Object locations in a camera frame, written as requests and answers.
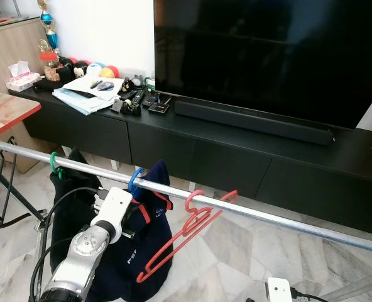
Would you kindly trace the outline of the blue plastic hanger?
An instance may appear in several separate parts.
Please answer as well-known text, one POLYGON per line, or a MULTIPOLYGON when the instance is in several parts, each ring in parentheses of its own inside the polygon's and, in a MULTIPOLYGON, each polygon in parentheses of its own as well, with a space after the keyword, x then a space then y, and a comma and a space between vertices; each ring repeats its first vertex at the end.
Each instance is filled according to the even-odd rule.
POLYGON ((142 173, 144 172, 144 169, 142 167, 138 167, 132 176, 129 178, 129 183, 128 183, 128 192, 131 193, 133 198, 136 198, 136 192, 138 190, 138 187, 134 184, 135 179, 142 173))

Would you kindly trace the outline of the green plastic hanger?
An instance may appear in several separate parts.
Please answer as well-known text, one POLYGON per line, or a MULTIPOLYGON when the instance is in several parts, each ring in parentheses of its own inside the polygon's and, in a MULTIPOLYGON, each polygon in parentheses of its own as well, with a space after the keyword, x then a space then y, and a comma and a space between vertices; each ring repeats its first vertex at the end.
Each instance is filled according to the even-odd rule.
POLYGON ((57 152, 52 152, 49 156, 49 164, 50 167, 54 173, 54 175, 57 175, 58 179, 63 179, 63 173, 65 172, 65 169, 57 164, 57 152))

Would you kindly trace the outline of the black shirt with green logo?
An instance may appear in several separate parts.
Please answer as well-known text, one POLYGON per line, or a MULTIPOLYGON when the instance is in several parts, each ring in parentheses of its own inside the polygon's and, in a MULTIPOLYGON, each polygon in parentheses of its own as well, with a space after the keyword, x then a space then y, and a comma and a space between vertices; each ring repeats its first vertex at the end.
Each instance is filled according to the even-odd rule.
POLYGON ((89 189, 99 189, 102 184, 97 176, 72 169, 63 169, 62 178, 52 172, 49 179, 55 189, 53 200, 58 205, 51 222, 51 241, 62 241, 49 252, 50 267, 55 270, 67 255, 71 237, 96 216, 93 210, 95 193, 89 189))

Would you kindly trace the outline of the black tape dispenser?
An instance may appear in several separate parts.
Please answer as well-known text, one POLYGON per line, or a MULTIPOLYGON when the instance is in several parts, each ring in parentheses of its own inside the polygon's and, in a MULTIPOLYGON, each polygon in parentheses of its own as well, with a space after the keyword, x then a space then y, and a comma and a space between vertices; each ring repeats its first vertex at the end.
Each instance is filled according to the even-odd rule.
POLYGON ((126 115, 140 116, 142 115, 142 106, 140 105, 140 98, 126 99, 122 103, 120 109, 121 113, 126 115))

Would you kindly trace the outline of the white paper stack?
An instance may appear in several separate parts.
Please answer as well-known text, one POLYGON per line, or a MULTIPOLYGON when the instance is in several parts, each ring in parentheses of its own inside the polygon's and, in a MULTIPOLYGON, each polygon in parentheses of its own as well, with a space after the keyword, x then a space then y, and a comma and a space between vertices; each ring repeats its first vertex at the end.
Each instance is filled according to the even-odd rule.
POLYGON ((62 88, 55 89, 52 95, 83 115, 89 115, 89 113, 113 106, 118 100, 118 93, 123 82, 124 80, 120 78, 81 77, 65 84, 62 88), (100 81, 113 82, 114 89, 109 91, 94 89, 100 81))

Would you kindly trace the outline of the silver metal clothes rack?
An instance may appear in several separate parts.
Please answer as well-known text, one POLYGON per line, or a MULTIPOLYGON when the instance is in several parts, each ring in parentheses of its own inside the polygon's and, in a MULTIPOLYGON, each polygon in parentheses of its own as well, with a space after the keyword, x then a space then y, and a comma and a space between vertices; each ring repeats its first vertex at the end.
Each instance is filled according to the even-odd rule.
MULTIPOLYGON (((62 167, 67 167, 68 169, 73 169, 108 179, 114 179, 115 181, 121 181, 123 183, 129 183, 129 178, 131 177, 112 170, 100 169, 100 167, 79 163, 71 159, 57 159, 57 164, 62 167)), ((146 179, 136 178, 134 184, 138 187, 143 187, 143 189, 149 189, 169 196, 178 196, 178 198, 187 198, 190 195, 189 191, 175 189, 174 187, 152 181, 146 181, 146 179)), ((289 218, 281 218, 281 216, 248 209, 241 205, 221 201, 220 199, 209 198, 208 196, 195 196, 194 201, 200 204, 208 205, 214 209, 221 209, 226 212, 245 216, 246 218, 263 221, 272 225, 278 225, 278 227, 292 229, 302 233, 312 234, 318 236, 319 238, 332 240, 346 245, 352 245, 353 247, 372 252, 372 240, 358 238, 335 230, 324 229, 289 218)), ((323 299, 326 299, 327 302, 341 302, 345 299, 358 296, 362 293, 369 293, 370 291, 372 291, 372 273, 369 276, 354 282, 353 284, 349 284, 339 288, 338 290, 324 294, 323 299)))

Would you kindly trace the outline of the orange ball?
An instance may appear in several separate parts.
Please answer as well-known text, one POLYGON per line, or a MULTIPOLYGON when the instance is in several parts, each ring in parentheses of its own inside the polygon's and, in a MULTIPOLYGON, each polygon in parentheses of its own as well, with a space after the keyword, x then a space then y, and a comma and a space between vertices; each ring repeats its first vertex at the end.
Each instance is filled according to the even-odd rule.
POLYGON ((118 68, 116 68, 113 65, 107 65, 104 68, 102 68, 99 75, 100 75, 100 77, 105 77, 105 78, 118 78, 118 77, 120 77, 120 74, 118 72, 118 68))

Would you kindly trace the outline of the black soundbar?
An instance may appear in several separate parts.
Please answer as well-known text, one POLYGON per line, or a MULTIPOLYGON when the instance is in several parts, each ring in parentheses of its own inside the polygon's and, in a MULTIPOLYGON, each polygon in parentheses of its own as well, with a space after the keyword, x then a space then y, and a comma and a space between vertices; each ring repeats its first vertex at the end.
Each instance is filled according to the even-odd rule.
POLYGON ((334 132, 321 124, 261 110, 231 106, 231 104, 178 98, 175 102, 175 112, 178 115, 270 133, 270 135, 292 138, 306 143, 330 145, 335 141, 334 132))

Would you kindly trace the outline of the black mouse plush toy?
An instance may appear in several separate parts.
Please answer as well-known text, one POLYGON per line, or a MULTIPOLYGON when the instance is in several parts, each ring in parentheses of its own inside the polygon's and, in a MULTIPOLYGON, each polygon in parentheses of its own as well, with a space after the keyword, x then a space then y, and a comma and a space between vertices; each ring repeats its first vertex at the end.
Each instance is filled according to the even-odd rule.
POLYGON ((60 67, 55 70, 61 81, 70 81, 83 77, 90 62, 67 57, 59 57, 60 67))

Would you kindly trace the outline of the marble pattern folding table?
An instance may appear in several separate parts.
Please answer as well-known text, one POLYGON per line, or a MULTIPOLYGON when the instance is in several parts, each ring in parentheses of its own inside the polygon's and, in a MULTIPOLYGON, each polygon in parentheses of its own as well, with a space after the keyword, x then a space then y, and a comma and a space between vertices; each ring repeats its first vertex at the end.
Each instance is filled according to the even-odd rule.
MULTIPOLYGON (((7 143, 12 147, 34 148, 36 144, 23 126, 23 121, 40 109, 41 106, 37 101, 0 92, 0 143, 7 143)), ((10 227, 31 216, 43 225, 47 212, 36 209, 14 184, 14 176, 17 173, 28 172, 37 163, 36 159, 25 158, 10 150, 0 149, 0 229, 10 227), (7 207, 11 199, 19 201, 27 213, 8 221, 7 207)))

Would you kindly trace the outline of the red lidded snack jar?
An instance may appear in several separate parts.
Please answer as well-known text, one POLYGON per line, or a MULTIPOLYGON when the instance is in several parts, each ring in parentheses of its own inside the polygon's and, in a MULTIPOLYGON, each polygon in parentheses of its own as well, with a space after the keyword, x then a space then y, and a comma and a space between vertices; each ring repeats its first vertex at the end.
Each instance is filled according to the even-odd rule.
POLYGON ((60 81, 57 69, 60 66, 57 53, 54 51, 40 52, 40 60, 43 62, 43 75, 49 81, 60 81))

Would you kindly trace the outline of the pink tissue box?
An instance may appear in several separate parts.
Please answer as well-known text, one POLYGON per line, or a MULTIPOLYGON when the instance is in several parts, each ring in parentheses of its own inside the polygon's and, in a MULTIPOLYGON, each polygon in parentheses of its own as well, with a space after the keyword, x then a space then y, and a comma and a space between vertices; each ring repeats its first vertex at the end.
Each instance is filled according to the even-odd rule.
POLYGON ((29 69, 27 61, 18 61, 7 66, 7 69, 11 73, 11 77, 6 80, 5 86, 11 91, 20 92, 26 90, 41 79, 40 73, 29 69))

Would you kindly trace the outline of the light wood cabinet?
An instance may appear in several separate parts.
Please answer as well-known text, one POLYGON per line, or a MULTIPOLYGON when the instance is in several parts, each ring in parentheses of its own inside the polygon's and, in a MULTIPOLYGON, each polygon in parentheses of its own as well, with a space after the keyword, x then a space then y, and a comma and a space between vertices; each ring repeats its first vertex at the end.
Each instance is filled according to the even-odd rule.
POLYGON ((38 17, 3 23, 0 26, 0 92, 8 91, 5 83, 11 78, 7 69, 11 64, 27 61, 31 71, 43 73, 38 45, 45 38, 45 31, 38 17))

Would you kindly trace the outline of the gold and blue trophy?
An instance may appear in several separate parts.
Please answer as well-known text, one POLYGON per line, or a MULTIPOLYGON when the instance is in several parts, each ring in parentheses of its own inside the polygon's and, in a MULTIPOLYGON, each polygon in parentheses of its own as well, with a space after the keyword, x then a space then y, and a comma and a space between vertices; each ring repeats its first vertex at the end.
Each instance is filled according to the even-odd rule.
POLYGON ((36 0, 38 6, 41 9, 40 20, 45 29, 45 35, 47 37, 47 43, 52 51, 60 55, 60 48, 58 44, 57 32, 55 31, 56 21, 51 14, 48 12, 48 3, 47 0, 36 0))

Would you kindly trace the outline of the black flat screen television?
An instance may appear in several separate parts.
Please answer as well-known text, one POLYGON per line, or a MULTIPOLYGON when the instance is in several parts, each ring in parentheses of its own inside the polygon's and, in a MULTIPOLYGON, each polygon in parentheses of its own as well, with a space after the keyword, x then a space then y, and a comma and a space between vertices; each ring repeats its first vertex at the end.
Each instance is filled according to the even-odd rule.
POLYGON ((338 128, 372 104, 372 0, 154 0, 160 91, 338 128))

